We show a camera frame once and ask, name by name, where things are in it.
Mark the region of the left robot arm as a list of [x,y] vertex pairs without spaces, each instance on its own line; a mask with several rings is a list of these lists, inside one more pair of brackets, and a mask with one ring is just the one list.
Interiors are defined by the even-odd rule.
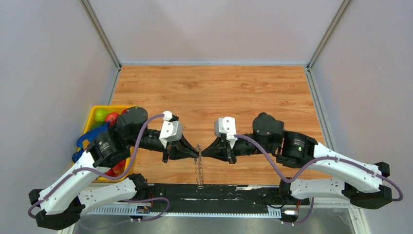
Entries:
[[136,200],[146,202],[149,184],[141,174],[130,174],[128,169],[116,176],[115,184],[96,190],[86,187],[117,163],[134,160],[138,149],[162,153],[162,161],[197,158],[198,151],[183,136],[179,118],[170,111],[159,115],[163,119],[160,130],[148,128],[153,117],[141,107],[126,109],[115,123],[100,132],[88,145],[78,161],[59,180],[45,189],[29,193],[32,208],[28,215],[41,228],[62,230],[75,224],[87,212],[113,202]]

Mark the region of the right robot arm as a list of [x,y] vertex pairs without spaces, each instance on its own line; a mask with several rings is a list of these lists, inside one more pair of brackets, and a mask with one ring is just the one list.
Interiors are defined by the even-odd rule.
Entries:
[[314,138],[285,130],[284,123],[267,113],[252,122],[252,133],[238,134],[235,119],[214,123],[216,139],[202,156],[233,164],[238,156],[262,154],[279,175],[278,197],[283,203],[307,198],[338,198],[376,210],[392,202],[383,185],[390,174],[385,162],[363,163],[326,147]]

